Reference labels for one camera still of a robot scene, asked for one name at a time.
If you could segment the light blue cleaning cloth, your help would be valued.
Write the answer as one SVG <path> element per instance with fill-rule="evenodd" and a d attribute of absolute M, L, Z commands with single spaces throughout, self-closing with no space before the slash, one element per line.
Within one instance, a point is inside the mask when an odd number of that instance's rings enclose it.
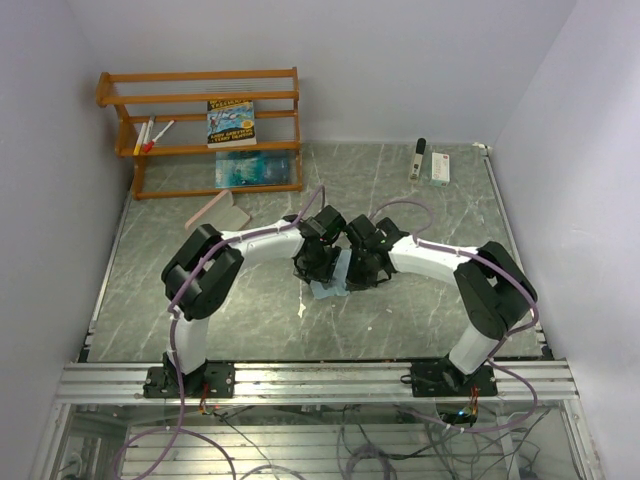
<path fill-rule="evenodd" d="M 342 250 L 338 256 L 333 276 L 329 282 L 311 281 L 309 286 L 315 299 L 322 300 L 329 297 L 347 296 L 349 290 L 346 280 L 351 259 L 350 250 Z"/>

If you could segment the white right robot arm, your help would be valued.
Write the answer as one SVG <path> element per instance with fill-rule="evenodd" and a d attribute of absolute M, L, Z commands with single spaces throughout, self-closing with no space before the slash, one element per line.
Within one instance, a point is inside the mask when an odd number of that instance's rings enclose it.
<path fill-rule="evenodd" d="M 351 246 L 346 285 L 351 291 L 383 283 L 382 274 L 414 274 L 455 286 L 469 319 L 444 359 L 442 387 L 465 394 L 476 371 L 526 315 L 535 314 L 537 292 L 502 244 L 456 247 L 421 240 L 388 218 L 373 223 L 361 215 L 345 227 Z"/>

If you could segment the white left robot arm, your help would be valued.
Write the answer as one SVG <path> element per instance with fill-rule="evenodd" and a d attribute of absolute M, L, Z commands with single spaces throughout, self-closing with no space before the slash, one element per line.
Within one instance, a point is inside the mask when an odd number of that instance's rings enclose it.
<path fill-rule="evenodd" d="M 210 224 L 197 227 L 161 274 L 172 316 L 170 387 L 182 397 L 202 389 L 209 318 L 224 304 L 242 270 L 290 259 L 295 277 L 327 284 L 340 254 L 335 242 L 345 226 L 343 216 L 327 205 L 306 219 L 288 216 L 261 229 L 223 233 Z"/>

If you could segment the black sunglasses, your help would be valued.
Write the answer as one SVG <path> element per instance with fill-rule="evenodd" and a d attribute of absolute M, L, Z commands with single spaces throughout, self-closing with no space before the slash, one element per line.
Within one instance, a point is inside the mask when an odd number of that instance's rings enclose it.
<path fill-rule="evenodd" d="M 384 217 L 376 223 L 376 228 L 384 233 L 386 237 L 402 236 L 398 226 L 389 218 Z"/>

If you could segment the blue cover book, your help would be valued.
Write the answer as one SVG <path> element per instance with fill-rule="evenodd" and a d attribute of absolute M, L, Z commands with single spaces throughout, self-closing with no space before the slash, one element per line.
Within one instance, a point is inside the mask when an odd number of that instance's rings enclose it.
<path fill-rule="evenodd" d="M 286 151 L 232 151 L 216 155 L 216 188 L 284 185 L 289 180 L 290 158 Z"/>

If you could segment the white small carton box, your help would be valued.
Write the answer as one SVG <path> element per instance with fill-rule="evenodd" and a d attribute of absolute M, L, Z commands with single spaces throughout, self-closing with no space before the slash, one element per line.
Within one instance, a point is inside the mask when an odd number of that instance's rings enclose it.
<path fill-rule="evenodd" d="M 430 184 L 446 187 L 450 183 L 450 157 L 448 154 L 433 152 L 431 155 Z"/>

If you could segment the illustrated paperback book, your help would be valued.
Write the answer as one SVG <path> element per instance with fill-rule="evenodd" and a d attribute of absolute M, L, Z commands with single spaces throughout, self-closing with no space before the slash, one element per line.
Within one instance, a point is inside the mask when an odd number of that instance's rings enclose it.
<path fill-rule="evenodd" d="M 210 149 L 256 145 L 255 124 L 251 100 L 207 102 L 207 146 Z"/>

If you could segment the wooden shelf rack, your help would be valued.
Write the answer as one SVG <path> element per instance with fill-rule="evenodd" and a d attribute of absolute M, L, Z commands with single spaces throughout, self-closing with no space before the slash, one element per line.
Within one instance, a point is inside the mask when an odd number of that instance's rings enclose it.
<path fill-rule="evenodd" d="M 257 144 L 252 150 L 286 151 L 290 180 L 284 185 L 250 186 L 248 193 L 293 192 L 303 188 L 299 101 L 300 82 L 295 67 L 272 70 L 156 72 L 100 75 L 95 90 L 99 107 L 114 108 L 118 119 L 115 153 L 133 162 L 131 196 L 135 200 L 210 196 L 218 193 L 212 180 L 197 188 L 193 182 L 177 190 L 148 189 L 145 176 L 163 157 L 204 156 L 209 166 L 225 148 L 207 146 L 207 102 L 251 100 L 255 108 Z M 133 149 L 144 122 L 155 115 L 151 139 L 170 120 L 174 125 L 144 153 Z"/>

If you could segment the red marker pen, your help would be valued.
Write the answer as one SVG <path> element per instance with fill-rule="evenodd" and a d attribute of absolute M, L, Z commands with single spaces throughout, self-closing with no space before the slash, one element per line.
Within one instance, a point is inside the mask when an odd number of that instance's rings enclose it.
<path fill-rule="evenodd" d="M 147 142 L 144 145 L 143 148 L 143 152 L 144 153 L 148 153 L 150 152 L 153 147 L 155 146 L 155 144 L 167 133 L 167 131 L 174 125 L 175 121 L 174 120 L 170 120 L 168 122 L 168 124 L 154 137 L 152 138 L 149 142 Z"/>

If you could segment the grey marker pen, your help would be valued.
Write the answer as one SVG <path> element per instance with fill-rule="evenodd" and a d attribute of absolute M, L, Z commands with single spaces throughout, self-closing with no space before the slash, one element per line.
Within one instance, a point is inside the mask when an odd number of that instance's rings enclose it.
<path fill-rule="evenodd" d="M 149 120 L 147 122 L 147 127 L 146 127 L 146 131 L 145 131 L 143 145 L 148 144 L 150 139 L 151 139 L 151 134 L 152 134 L 153 127 L 154 127 L 154 122 L 155 122 L 155 115 L 152 114 L 152 115 L 150 115 Z"/>

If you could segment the yellow marker pen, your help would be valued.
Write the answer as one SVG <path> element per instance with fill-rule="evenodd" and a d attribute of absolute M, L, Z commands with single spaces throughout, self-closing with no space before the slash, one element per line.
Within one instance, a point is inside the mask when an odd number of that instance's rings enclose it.
<path fill-rule="evenodd" d="M 143 145 L 144 142 L 144 138 L 146 136 L 146 130 L 147 130 L 147 122 L 142 123 L 142 125 L 140 126 L 140 130 L 136 139 L 136 143 L 134 145 L 134 149 L 133 149 L 133 156 L 137 156 L 139 155 L 139 152 L 141 150 L 141 147 Z"/>

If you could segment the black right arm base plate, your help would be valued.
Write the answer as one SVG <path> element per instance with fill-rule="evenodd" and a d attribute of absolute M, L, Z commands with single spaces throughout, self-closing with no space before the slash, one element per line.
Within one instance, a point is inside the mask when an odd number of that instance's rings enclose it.
<path fill-rule="evenodd" d="M 483 365 L 472 374 L 463 374 L 446 358 L 412 362 L 401 382 L 411 386 L 415 398 L 470 397 L 472 393 L 491 397 L 498 393 L 492 367 Z"/>

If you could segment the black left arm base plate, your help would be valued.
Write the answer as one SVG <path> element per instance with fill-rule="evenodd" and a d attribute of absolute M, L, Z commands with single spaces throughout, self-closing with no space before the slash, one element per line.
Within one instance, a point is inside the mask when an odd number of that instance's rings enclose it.
<path fill-rule="evenodd" d="M 182 374 L 185 398 L 232 398 L 235 388 L 234 365 L 227 362 L 205 362 L 189 374 Z M 178 373 L 171 362 L 147 371 L 143 397 L 170 399 L 180 397 Z"/>

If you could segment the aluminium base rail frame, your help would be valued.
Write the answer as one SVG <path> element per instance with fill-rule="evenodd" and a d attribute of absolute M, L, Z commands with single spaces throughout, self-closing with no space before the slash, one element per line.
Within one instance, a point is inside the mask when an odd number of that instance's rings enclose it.
<path fill-rule="evenodd" d="M 53 475 L 55 450 L 60 446 L 76 405 L 136 407 L 174 406 L 176 398 L 146 398 L 143 386 L 149 363 L 72 363 L 60 378 L 48 415 L 32 479 Z M 320 404 L 418 404 L 409 385 L 401 378 L 407 362 L 237 363 L 233 394 L 212 398 L 220 406 L 320 405 Z M 577 386 L 563 360 L 509 361 L 497 359 L 491 378 L 496 388 L 493 400 L 528 402 L 558 401 L 567 411 L 565 422 L 574 443 L 585 479 L 601 479 L 604 473 L 579 400 Z"/>

